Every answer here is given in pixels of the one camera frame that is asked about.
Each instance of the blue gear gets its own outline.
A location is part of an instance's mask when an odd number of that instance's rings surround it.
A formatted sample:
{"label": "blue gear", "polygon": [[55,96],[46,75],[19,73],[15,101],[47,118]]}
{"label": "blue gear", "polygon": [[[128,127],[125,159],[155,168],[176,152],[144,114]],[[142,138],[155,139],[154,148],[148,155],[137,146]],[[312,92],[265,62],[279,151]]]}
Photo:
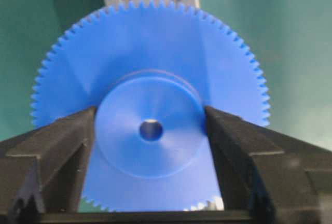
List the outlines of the blue gear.
{"label": "blue gear", "polygon": [[150,1],[98,10],[52,46],[32,95],[41,127],[98,106],[82,195],[111,211],[179,211],[220,195],[204,105],[267,125],[265,79],[235,32]]}

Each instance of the clamp jaw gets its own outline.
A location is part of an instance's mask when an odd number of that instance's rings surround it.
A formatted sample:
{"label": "clamp jaw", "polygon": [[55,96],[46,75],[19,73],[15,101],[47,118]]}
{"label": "clamp jaw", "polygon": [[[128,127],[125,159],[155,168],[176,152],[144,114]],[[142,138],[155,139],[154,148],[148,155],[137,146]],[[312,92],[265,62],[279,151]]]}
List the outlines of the clamp jaw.
{"label": "clamp jaw", "polygon": [[1,223],[332,223],[332,152],[205,107],[225,211],[75,213],[91,107],[0,143]]}

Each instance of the green background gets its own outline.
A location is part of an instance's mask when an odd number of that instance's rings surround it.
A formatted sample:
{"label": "green background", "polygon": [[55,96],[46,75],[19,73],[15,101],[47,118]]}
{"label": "green background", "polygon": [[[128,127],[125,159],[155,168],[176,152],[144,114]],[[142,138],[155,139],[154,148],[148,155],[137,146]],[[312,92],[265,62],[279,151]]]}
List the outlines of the green background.
{"label": "green background", "polygon": [[[200,0],[256,54],[269,128],[332,149],[331,0]],[[32,129],[33,78],[50,46],[103,0],[0,0],[0,140]],[[96,211],[82,201],[81,211]]]}

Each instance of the spur gear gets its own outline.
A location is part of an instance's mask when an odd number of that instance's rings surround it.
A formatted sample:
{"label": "spur gear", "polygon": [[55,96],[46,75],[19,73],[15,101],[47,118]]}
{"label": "spur gear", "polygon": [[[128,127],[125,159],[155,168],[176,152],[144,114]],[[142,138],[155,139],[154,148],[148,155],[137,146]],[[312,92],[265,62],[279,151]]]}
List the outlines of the spur gear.
{"label": "spur gear", "polygon": [[265,79],[249,47],[183,4],[100,9],[42,64],[33,123],[98,107],[82,196],[110,211],[180,211],[220,196],[204,105],[268,124]]}

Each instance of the center hole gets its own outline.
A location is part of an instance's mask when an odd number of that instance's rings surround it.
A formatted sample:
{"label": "center hole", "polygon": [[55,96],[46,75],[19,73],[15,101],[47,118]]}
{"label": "center hole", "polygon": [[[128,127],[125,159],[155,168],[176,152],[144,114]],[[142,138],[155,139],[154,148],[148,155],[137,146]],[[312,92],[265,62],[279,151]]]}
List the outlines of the center hole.
{"label": "center hole", "polygon": [[162,126],[155,119],[147,119],[140,126],[140,134],[147,141],[156,141],[162,135]]}

